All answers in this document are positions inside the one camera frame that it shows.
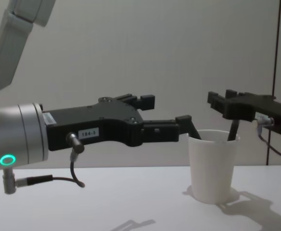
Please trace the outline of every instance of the paper cup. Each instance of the paper cup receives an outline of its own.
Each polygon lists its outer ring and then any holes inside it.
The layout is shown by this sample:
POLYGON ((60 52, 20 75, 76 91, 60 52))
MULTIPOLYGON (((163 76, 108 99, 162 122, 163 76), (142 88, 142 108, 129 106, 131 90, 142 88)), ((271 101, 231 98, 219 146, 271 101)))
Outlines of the paper cup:
POLYGON ((206 204, 220 204, 227 200, 239 136, 227 141, 229 132, 199 130, 201 140, 189 137, 192 193, 206 204))

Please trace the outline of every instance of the table surface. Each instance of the table surface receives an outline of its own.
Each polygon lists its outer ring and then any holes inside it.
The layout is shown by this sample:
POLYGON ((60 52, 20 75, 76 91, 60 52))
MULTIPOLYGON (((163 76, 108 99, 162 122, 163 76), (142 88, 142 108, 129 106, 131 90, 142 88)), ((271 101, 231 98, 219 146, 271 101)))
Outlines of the table surface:
MULTIPOLYGON (((192 198, 189 167, 79 168, 84 189, 52 181, 5 195, 0 231, 281 231, 281 166, 235 167, 222 205, 192 198)), ((68 169, 16 170, 17 178, 68 169)))

